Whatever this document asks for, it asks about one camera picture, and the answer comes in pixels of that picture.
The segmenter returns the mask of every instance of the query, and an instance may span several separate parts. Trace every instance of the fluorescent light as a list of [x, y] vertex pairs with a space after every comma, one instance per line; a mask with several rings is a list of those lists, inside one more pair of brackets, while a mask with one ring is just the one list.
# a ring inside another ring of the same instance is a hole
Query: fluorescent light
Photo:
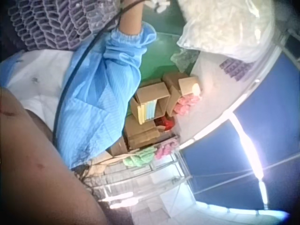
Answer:
[[116, 203], [111, 205], [109, 208], [111, 209], [118, 209], [121, 207], [129, 207], [129, 206], [133, 206], [138, 204], [139, 201], [137, 200], [137, 198], [128, 198], [126, 200], [123, 200], [121, 203]]
[[259, 181], [259, 189], [262, 194], [262, 202], [263, 202], [263, 204], [267, 205], [268, 204], [268, 195], [267, 195], [266, 185], [264, 184], [264, 182]]
[[110, 202], [118, 199], [130, 198], [133, 196], [133, 192], [127, 192], [121, 195], [116, 195], [112, 197], [106, 197], [105, 199], [100, 200], [101, 202]]
[[231, 213], [235, 214], [247, 214], [247, 215], [256, 215], [255, 210], [239, 210], [239, 209], [229, 209]]
[[207, 208], [208, 204], [204, 203], [204, 202], [196, 202], [197, 206], [201, 207], [201, 208]]
[[260, 215], [273, 216], [280, 220], [285, 220], [289, 216], [287, 212], [275, 211], [275, 210], [259, 210], [258, 213]]
[[211, 131], [215, 130], [217, 127], [219, 127], [225, 120], [220, 117], [213, 121], [211, 124], [209, 124], [206, 128], [204, 128], [202, 131], [200, 131], [198, 134], [194, 136], [195, 140], [200, 140], [204, 136], [208, 135]]
[[209, 205], [209, 209], [216, 212], [228, 212], [227, 208], [217, 205]]
[[193, 139], [188, 140], [187, 142], [183, 143], [182, 145], [179, 146], [180, 150], [186, 148], [187, 146], [191, 145], [194, 143]]
[[240, 137], [240, 143], [245, 151], [245, 154], [247, 155], [247, 158], [249, 160], [249, 163], [252, 167], [255, 176], [257, 177], [258, 180], [261, 180], [263, 178], [263, 168], [253, 142], [246, 135], [238, 118], [233, 113], [231, 113], [229, 120]]

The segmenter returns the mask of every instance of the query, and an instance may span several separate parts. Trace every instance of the blue panel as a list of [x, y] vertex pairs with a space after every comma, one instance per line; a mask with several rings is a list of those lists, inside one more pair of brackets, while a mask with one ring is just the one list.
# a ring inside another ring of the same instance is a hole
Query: blue panel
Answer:
[[282, 54], [265, 80], [237, 110], [264, 166], [299, 151], [299, 71]]
[[197, 194], [195, 199], [228, 208], [263, 209], [258, 180], [254, 175]]
[[[187, 147], [184, 158], [193, 178], [193, 192], [209, 188], [251, 170], [240, 138], [230, 121]], [[262, 209], [258, 181], [254, 176], [195, 195], [196, 200], [238, 209]]]
[[229, 173], [251, 168], [230, 121], [185, 148], [183, 155], [193, 175]]
[[264, 171], [269, 208], [291, 213], [300, 190], [300, 158]]

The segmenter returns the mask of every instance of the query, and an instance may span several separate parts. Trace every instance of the pink fabric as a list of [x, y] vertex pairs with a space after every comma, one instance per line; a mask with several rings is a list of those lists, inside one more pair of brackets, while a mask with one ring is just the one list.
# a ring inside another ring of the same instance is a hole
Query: pink fabric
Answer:
[[196, 105], [200, 101], [200, 97], [194, 94], [189, 94], [184, 97], [187, 101], [187, 105]]
[[155, 159], [161, 159], [163, 156], [170, 155], [176, 147], [179, 146], [177, 139], [167, 140], [160, 144], [158, 150], [155, 153]]
[[176, 103], [176, 106], [174, 107], [174, 111], [179, 114], [180, 116], [185, 116], [188, 114], [190, 109], [189, 105], [181, 105], [179, 103]]
[[178, 99], [178, 103], [181, 105], [188, 105], [188, 99], [185, 96], [182, 96]]

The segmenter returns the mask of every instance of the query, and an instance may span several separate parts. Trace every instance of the clear plastic bag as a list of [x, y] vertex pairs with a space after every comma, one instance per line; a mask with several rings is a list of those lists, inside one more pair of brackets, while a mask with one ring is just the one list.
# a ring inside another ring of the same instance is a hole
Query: clear plastic bag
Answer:
[[275, 27], [272, 0], [178, 0], [187, 20], [182, 48], [223, 54], [244, 62], [258, 60]]

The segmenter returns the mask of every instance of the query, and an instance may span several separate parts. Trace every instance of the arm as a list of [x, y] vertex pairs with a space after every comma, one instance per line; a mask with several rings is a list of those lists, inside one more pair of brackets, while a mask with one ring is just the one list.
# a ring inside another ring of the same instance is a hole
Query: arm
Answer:
[[18, 100], [0, 93], [1, 205], [31, 224], [104, 225], [106, 218]]
[[[124, 0], [124, 7], [135, 0]], [[139, 67], [147, 45], [156, 39], [152, 26], [142, 23], [143, 2], [122, 15], [119, 28], [112, 31], [106, 41], [104, 53], [107, 80], [126, 113], [128, 102], [140, 81]]]
[[[134, 3], [135, 0], [124, 0], [124, 7]], [[126, 35], [138, 35], [142, 28], [144, 3], [140, 3], [122, 15], [119, 30]]]

